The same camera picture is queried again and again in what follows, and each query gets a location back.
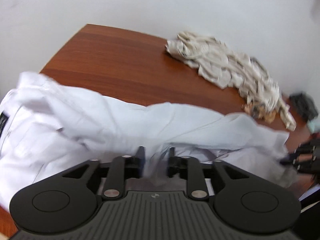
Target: brown wooden tabletop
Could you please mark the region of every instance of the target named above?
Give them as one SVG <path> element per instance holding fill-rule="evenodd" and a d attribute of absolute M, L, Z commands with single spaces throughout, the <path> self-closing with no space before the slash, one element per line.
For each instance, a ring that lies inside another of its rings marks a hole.
<path fill-rule="evenodd" d="M 222 114 L 242 112 L 244 100 L 236 89 L 221 90 L 204 80 L 196 70 L 170 57 L 165 52 L 165 44 L 166 40 L 147 34 L 86 25 L 41 73 L 63 85 L 87 88 L 144 106 L 172 102 L 202 106 Z M 290 132 L 286 143 L 289 150 L 310 136 L 305 122 L 294 110 L 291 113 L 297 128 Z M 279 116 L 270 125 L 258 123 L 285 130 Z M 298 189 L 294 189 L 296 195 L 310 184 L 309 176 L 303 178 Z M 4 234 L 10 236 L 12 231 Z"/>

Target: white fabric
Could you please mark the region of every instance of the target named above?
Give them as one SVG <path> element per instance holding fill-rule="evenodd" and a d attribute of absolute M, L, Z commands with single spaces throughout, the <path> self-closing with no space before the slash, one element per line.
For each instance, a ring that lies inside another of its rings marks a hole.
<path fill-rule="evenodd" d="M 109 162 L 132 155 L 139 146 L 146 147 L 146 183 L 139 181 L 144 188 L 177 187 L 164 176 L 170 146 L 201 162 L 223 158 L 284 187 L 295 181 L 295 171 L 276 162 L 287 153 L 288 133 L 257 125 L 245 114 L 223 116 L 183 104 L 129 104 L 28 72 L 3 99 L 1 112 L 9 116 L 0 137 L 0 204 L 5 209 L 21 188 L 91 158 Z"/>
<path fill-rule="evenodd" d="M 276 109 L 286 128 L 295 130 L 296 122 L 282 100 L 279 86 L 268 71 L 247 54 L 230 50 L 215 38 L 198 36 L 191 32 L 178 33 L 176 40 L 168 40 L 167 51 L 176 59 L 221 89 L 235 87 L 247 103 L 257 101 L 267 112 Z"/>

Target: black label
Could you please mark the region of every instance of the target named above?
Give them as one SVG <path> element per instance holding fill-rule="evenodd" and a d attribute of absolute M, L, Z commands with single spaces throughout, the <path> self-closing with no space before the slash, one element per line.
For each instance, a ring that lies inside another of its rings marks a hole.
<path fill-rule="evenodd" d="M 5 124 L 7 123 L 9 117 L 6 116 L 3 112 L 0 114 L 0 137 L 1 137 L 1 134 L 2 134 L 2 131 L 5 127 Z"/>

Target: white wall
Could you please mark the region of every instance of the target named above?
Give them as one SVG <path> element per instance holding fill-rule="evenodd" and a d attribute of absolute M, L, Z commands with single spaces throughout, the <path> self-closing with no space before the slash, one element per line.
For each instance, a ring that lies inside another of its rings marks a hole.
<path fill-rule="evenodd" d="M 320 0 L 0 0 L 0 96 L 86 23 L 212 35 L 257 57 L 285 93 L 319 90 Z"/>

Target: crumpled beige garment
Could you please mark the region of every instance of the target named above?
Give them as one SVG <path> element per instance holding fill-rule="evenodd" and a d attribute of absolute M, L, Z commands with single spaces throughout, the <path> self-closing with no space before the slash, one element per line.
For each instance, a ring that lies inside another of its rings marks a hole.
<path fill-rule="evenodd" d="M 234 52 L 225 43 L 191 32 L 178 33 L 176 40 L 168 40 L 167 51 L 172 57 L 197 68 L 198 74 L 221 89 L 235 87 L 250 102 L 263 104 L 266 112 L 276 110 L 288 130 L 295 130 L 296 122 L 283 101 L 278 84 L 255 58 Z"/>

